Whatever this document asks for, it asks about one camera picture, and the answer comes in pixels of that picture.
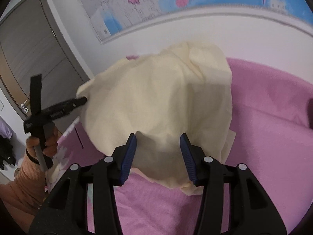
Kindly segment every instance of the door hinge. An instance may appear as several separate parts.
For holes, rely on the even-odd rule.
[[[54,31],[52,29],[51,29],[51,32],[53,33],[54,37],[56,38],[55,33],[54,33]]]

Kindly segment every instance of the pink fabric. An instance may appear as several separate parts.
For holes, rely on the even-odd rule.
[[[309,129],[307,114],[313,86],[267,66],[235,59],[228,62],[233,72],[230,128],[237,135],[227,164],[249,166],[290,232],[313,199],[313,130]],[[72,131],[61,143],[70,151],[65,169],[74,162],[89,165],[101,158],[87,143],[81,124],[76,128],[88,147],[82,150]],[[124,235],[193,234],[199,195],[186,196],[180,190],[169,190],[130,174],[125,185],[116,188],[115,196]]]

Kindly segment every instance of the hand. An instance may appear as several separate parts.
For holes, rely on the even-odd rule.
[[[54,127],[53,135],[45,142],[45,145],[47,146],[43,150],[43,154],[48,157],[54,157],[58,151],[58,129],[57,127]],[[26,140],[26,148],[28,153],[36,158],[36,152],[34,149],[34,146],[39,145],[39,139],[37,137],[29,137]]]

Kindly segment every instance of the person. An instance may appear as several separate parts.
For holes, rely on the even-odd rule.
[[[47,148],[43,153],[53,157],[57,153],[58,129],[54,128],[53,135],[46,141]],[[45,198],[45,173],[37,164],[34,146],[39,139],[29,137],[26,140],[26,153],[21,169],[14,181],[0,185],[0,198],[14,221],[28,233],[29,227]]]

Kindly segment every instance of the cream fabric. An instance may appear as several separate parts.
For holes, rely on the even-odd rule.
[[[200,194],[189,181],[180,135],[224,163],[234,141],[232,73],[215,45],[184,42],[158,55],[121,59],[78,89],[88,103],[81,122],[96,148],[111,155],[137,136],[135,172],[168,188]]]

